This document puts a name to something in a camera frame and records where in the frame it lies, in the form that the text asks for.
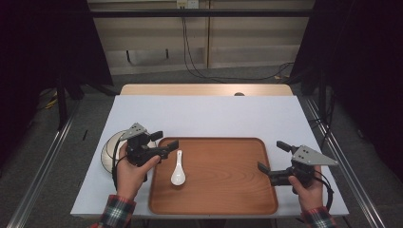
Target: power outlet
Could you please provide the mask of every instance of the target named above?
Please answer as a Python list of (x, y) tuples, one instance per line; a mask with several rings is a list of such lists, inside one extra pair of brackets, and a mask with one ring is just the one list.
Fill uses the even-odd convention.
[(199, 8), (199, 0), (188, 0), (187, 1), (188, 9), (198, 9)]
[(177, 9), (187, 9), (187, 0), (177, 0)]

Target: person's arm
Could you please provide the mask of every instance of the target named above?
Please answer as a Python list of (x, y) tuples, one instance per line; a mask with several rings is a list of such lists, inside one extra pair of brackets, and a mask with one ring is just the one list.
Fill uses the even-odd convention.
[[(315, 166), (315, 176), (321, 179), (320, 166)], [(336, 227), (336, 222), (329, 214), (326, 207), (323, 206), (323, 184), (317, 180), (313, 180), (308, 187), (302, 186), (299, 180), (290, 176), (288, 178), (291, 185), (298, 193), (299, 204), (301, 207), (301, 217), (307, 227), (325, 228)]]
[(160, 161), (160, 156), (154, 156), (143, 166), (138, 167), (125, 158), (126, 148), (127, 142), (119, 150), (119, 158), (123, 159), (117, 166), (117, 193), (109, 196), (100, 221), (91, 225), (91, 228), (126, 227), (133, 215), (136, 206), (134, 198), (143, 184), (144, 175)]

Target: black horizontal bar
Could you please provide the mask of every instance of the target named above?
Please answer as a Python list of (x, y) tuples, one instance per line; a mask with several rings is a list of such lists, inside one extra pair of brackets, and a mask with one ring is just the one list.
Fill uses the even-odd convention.
[(114, 17), (310, 17), (310, 9), (124, 9), (92, 10), (94, 18)]

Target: black device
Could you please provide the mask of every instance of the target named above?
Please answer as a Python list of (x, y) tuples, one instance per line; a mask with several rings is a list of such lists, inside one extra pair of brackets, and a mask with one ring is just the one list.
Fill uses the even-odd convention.
[(115, 149), (113, 151), (112, 178), (116, 188), (118, 186), (117, 165), (119, 163), (119, 161), (116, 162), (116, 153), (118, 150), (119, 142), (127, 140), (125, 157), (130, 163), (140, 167), (156, 155), (160, 156), (161, 160), (165, 160), (168, 158), (168, 155), (171, 151), (179, 148), (179, 141), (171, 142), (167, 146), (162, 147), (148, 146), (150, 142), (155, 142), (162, 137), (162, 131), (157, 131), (155, 133), (149, 134), (147, 130), (139, 123), (135, 123), (129, 129), (127, 129), (127, 131), (117, 141)]
[(258, 169), (269, 177), (272, 186), (291, 185), (291, 183), (288, 181), (289, 176), (297, 177), (304, 187), (309, 187), (313, 180), (320, 181), (326, 186), (328, 191), (328, 202), (326, 207), (329, 210), (330, 206), (332, 205), (334, 192), (329, 182), (325, 182), (315, 176), (316, 170), (314, 166), (338, 165), (338, 162), (306, 145), (296, 147), (282, 141), (277, 141), (277, 147), (286, 152), (291, 151), (292, 159), (290, 167), (286, 168), (285, 170), (272, 171), (263, 163), (258, 162)]

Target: plaid cuff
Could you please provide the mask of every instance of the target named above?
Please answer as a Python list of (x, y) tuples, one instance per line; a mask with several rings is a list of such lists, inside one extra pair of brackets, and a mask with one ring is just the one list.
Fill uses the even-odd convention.
[(304, 211), (301, 213), (301, 217), (308, 227), (336, 227), (335, 220), (324, 206), (309, 211)]
[(126, 227), (130, 221), (136, 202), (110, 195), (99, 225), (102, 227)]

